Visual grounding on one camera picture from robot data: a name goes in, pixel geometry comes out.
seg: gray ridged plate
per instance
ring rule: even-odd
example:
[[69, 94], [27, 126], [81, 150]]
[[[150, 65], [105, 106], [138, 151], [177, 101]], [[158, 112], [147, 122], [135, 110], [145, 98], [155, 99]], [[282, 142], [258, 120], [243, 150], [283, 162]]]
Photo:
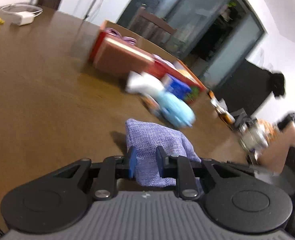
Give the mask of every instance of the gray ridged plate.
[[229, 232], [214, 224], [201, 207], [172, 191], [121, 191], [109, 201], [94, 202], [87, 215], [61, 232], [28, 235], [10, 230], [3, 240], [286, 240], [282, 230], [260, 236]]

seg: metal screw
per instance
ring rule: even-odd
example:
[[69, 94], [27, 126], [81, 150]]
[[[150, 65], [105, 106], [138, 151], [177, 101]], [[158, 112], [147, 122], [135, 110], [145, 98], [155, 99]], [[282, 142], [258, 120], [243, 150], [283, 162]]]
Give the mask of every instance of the metal screw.
[[196, 197], [197, 191], [195, 189], [185, 189], [182, 191], [184, 197]]
[[95, 196], [98, 198], [107, 198], [110, 196], [110, 192], [105, 189], [99, 189], [95, 192]]

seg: round black disc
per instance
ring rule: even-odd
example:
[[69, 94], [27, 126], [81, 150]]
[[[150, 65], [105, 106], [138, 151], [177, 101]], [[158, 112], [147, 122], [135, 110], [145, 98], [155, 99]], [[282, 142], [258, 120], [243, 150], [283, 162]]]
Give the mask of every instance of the round black disc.
[[10, 228], [45, 234], [73, 225], [88, 206], [86, 194], [68, 179], [48, 178], [7, 193], [1, 202], [1, 213]]
[[280, 188], [242, 176], [222, 179], [206, 195], [205, 208], [215, 223], [230, 231], [259, 234], [284, 226], [292, 201]]

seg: person's arm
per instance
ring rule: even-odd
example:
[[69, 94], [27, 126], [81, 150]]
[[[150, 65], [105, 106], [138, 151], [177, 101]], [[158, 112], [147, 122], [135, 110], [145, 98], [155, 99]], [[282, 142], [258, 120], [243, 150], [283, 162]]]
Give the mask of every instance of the person's arm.
[[258, 163], [263, 167], [281, 173], [290, 146], [295, 146], [295, 123], [290, 122], [268, 148], [262, 151]]

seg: door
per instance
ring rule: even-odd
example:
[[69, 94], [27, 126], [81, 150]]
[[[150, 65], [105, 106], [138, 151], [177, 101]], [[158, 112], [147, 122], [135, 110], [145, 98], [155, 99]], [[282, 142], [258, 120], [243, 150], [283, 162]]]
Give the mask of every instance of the door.
[[168, 42], [166, 50], [176, 57], [183, 58], [196, 44], [217, 18], [221, 8], [229, 0], [180, 0], [166, 16], [176, 34]]
[[201, 82], [212, 90], [224, 82], [226, 76], [238, 67], [263, 33], [264, 30], [255, 17], [251, 13], [247, 14], [211, 60], [203, 75], [199, 76]]

